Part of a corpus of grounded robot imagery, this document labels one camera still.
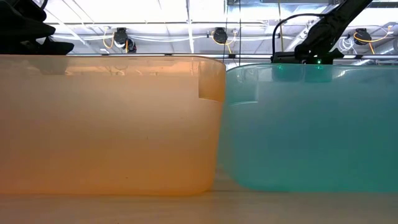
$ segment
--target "black cable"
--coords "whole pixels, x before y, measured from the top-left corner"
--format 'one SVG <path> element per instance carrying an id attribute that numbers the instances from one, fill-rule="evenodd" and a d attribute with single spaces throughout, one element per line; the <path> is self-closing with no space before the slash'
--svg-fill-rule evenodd
<path id="1" fill-rule="evenodd" d="M 318 17 L 324 17 L 324 16 L 327 16 L 327 14 L 303 13 L 303 14 L 297 14 L 297 15 L 289 16 L 289 17 L 286 18 L 286 19 L 282 19 L 282 20 L 275 26 L 274 32 L 272 33 L 272 56 L 275 55 L 275 35 L 276 35 L 277 30 L 278 30 L 278 27 L 279 27 L 280 25 L 282 25 L 283 23 L 285 23 L 286 21 L 288 21 L 289 19 L 293 19 L 293 18 L 296 18 L 296 17 L 299 17 L 299 16 L 318 16 Z"/>
<path id="2" fill-rule="evenodd" d="M 41 9 L 45 9 L 49 0 L 44 0 L 43 4 L 40 6 Z"/>
<path id="3" fill-rule="evenodd" d="M 227 26 L 228 26 L 228 2 L 226 3 L 226 20 L 225 20 L 225 32 L 227 33 Z M 224 58 L 225 58 L 225 45 L 224 44 L 224 52 L 223 52 L 223 63 L 224 63 Z"/>
<path id="4" fill-rule="evenodd" d="M 241 66 L 241 50 L 242 50 L 242 14 L 241 14 L 241 0 L 239 0 L 239 66 Z"/>

